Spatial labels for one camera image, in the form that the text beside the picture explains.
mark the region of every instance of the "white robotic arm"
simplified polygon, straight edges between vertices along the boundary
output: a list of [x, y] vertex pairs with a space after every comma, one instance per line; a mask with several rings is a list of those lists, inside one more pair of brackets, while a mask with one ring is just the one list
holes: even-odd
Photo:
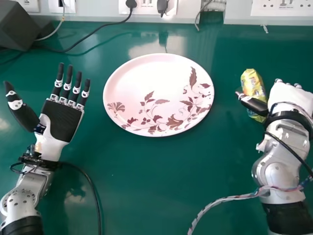
[[[264, 154], [254, 163], [252, 177], [260, 187], [297, 188], [302, 164], [312, 176], [304, 161], [313, 136], [313, 94], [299, 84], [292, 86], [277, 79], [267, 104], [242, 94], [239, 100], [256, 113], [268, 110], [265, 136], [256, 147]], [[313, 235], [303, 191], [269, 189], [260, 198], [271, 235]]]
[[[35, 133], [37, 141], [19, 157], [18, 163], [11, 166], [20, 177], [16, 187], [0, 201], [0, 212], [6, 217], [0, 225], [0, 235], [44, 234], [41, 216], [35, 207], [51, 185], [62, 149], [71, 142], [89, 96], [90, 80], [87, 79], [79, 98], [81, 72], [77, 73], [71, 94], [73, 67], [68, 67], [62, 90], [63, 74], [64, 64], [61, 63], [54, 89], [50, 98], [46, 99], [39, 118], [23, 102], [13, 86], [4, 82], [11, 113], [26, 130]], [[16, 170], [17, 165], [23, 165], [22, 170]]]

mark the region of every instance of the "electrical socket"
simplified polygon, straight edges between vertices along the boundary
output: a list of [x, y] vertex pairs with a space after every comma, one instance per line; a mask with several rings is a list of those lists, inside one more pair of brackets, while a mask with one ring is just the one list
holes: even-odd
[[[62, 0], [48, 0], [51, 13], [63, 13]], [[76, 0], [64, 0], [65, 13], [76, 13]]]
[[40, 12], [38, 0], [15, 0], [17, 1], [27, 12]]
[[[137, 7], [133, 9], [133, 15], [159, 15], [157, 11], [157, 0], [136, 0]], [[178, 0], [169, 0], [166, 16], [177, 14]], [[118, 0], [118, 12], [123, 15], [129, 14], [129, 8], [125, 4], [125, 0]]]
[[251, 16], [313, 16], [313, 0], [253, 0]]

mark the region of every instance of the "black box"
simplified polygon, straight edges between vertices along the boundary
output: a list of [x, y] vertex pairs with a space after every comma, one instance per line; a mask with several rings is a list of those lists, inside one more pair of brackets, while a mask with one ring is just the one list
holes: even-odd
[[40, 32], [16, 1], [0, 0], [0, 47], [27, 51]]

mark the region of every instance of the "wall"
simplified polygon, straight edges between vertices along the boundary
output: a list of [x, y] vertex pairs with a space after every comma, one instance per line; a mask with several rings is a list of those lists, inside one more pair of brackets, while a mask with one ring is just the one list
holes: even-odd
[[224, 24], [313, 25], [312, 17], [250, 16], [252, 0], [227, 0]]
[[[30, 13], [37, 18], [59, 20], [61, 14], [50, 13], [47, 0], [40, 1], [40, 13]], [[193, 23], [200, 10], [201, 0], [179, 0], [177, 15], [172, 19], [163, 19], [160, 15], [133, 15], [130, 22], [149, 23]], [[114, 22], [126, 18], [118, 13], [118, 0], [77, 0], [76, 14], [68, 14], [67, 21]]]

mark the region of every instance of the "green tabletop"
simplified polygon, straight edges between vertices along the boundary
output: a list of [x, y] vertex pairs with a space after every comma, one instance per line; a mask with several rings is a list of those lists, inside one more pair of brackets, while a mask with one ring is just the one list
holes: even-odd
[[[100, 24], [65, 22], [57, 36], [42, 43], [66, 48]], [[11, 116], [2, 81], [12, 82], [39, 114], [52, 91], [58, 64], [73, 64], [75, 71], [91, 79], [91, 92], [83, 121], [61, 160], [79, 165], [94, 180], [102, 200], [105, 235], [185, 235], [209, 202], [256, 188], [250, 171], [261, 156], [255, 145], [263, 138], [263, 129], [234, 95], [242, 72], [256, 69], [267, 92], [276, 78], [313, 92], [313, 27], [268, 26], [268, 31], [260, 26], [223, 25], [219, 13], [205, 17], [200, 32], [185, 24], [127, 23], [101, 29], [69, 54], [34, 49], [0, 66], [0, 195], [18, 178], [9, 166], [35, 141]], [[213, 107], [200, 124], [176, 136], [131, 134], [106, 114], [104, 85], [130, 59], [166, 51], [206, 69], [215, 88]], [[0, 62], [15, 54], [1, 53]], [[311, 208], [312, 193], [309, 186]], [[57, 172], [38, 207], [46, 235], [97, 234], [90, 187], [72, 169]], [[194, 235], [266, 233], [262, 206], [251, 199], [213, 208]]]

